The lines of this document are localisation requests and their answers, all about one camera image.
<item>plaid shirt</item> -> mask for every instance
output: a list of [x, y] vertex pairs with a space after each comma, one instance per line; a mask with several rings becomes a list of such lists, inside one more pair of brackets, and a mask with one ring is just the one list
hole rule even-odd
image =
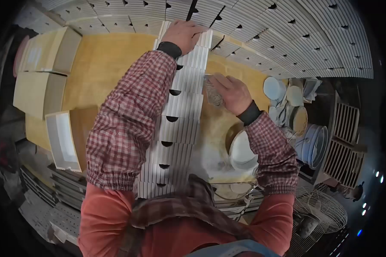
[[[172, 84], [176, 62], [161, 51], [150, 51], [137, 60], [101, 105], [87, 140], [87, 181], [99, 188], [133, 190], [153, 139], [155, 118]], [[245, 127], [250, 147], [258, 154], [258, 183], [267, 194], [293, 194], [298, 181], [296, 153], [286, 137], [263, 112]], [[230, 234], [240, 226], [202, 197], [169, 197], [146, 200], [133, 210], [131, 224], [145, 228], [165, 218], [196, 217]]]

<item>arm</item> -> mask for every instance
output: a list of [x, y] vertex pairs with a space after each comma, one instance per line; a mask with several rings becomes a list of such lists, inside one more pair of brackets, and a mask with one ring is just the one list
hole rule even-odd
[[134, 202], [155, 120], [169, 94], [175, 58], [190, 52], [203, 27], [174, 21], [157, 51], [142, 55], [101, 105], [87, 140], [87, 191], [78, 244], [84, 256], [115, 256]]
[[298, 182], [296, 152], [268, 114], [258, 109], [242, 81], [215, 74], [211, 82], [222, 95], [227, 110], [243, 121], [250, 148], [258, 154], [256, 177], [268, 196], [249, 230], [256, 241], [283, 255], [289, 248], [293, 228], [294, 192]]
[[87, 140], [87, 182], [103, 189], [133, 190], [175, 70], [171, 56], [151, 51], [119, 80]]
[[268, 194], [249, 229], [259, 243], [283, 255], [292, 237], [294, 192], [298, 182], [296, 153], [266, 112], [245, 130], [250, 148], [258, 154], [257, 181]]

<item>red checkered sleeve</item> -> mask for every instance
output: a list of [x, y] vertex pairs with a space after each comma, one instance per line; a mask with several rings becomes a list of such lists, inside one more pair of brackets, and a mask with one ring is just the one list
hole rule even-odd
[[119, 80], [87, 139], [87, 182], [103, 189], [133, 190], [175, 70], [172, 57], [150, 51]]
[[294, 194], [298, 182], [296, 152], [266, 112], [245, 127], [250, 148], [258, 154], [256, 178], [267, 194]]

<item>black wristband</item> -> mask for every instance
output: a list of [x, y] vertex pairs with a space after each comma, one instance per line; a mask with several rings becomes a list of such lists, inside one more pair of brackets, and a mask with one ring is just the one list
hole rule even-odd
[[259, 107], [257, 107], [254, 100], [252, 100], [252, 103], [247, 107], [247, 109], [239, 116], [237, 116], [241, 121], [243, 121], [244, 125], [250, 125], [253, 121], [255, 121], [260, 114], [262, 113], [261, 110], [259, 110]]
[[174, 59], [181, 56], [181, 49], [175, 43], [161, 42], [157, 47], [157, 50], [165, 52]]

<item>orange shirt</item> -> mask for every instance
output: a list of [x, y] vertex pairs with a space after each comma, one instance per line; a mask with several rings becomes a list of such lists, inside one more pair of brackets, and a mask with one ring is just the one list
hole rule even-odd
[[[78, 244], [83, 256], [116, 256], [132, 212], [134, 195], [130, 191], [100, 189], [87, 184], [81, 206]], [[266, 196], [247, 228], [254, 239], [283, 255], [290, 246], [293, 228], [291, 194]], [[169, 218], [146, 229], [141, 256], [180, 257], [201, 245], [236, 241], [230, 234], [196, 218]]]

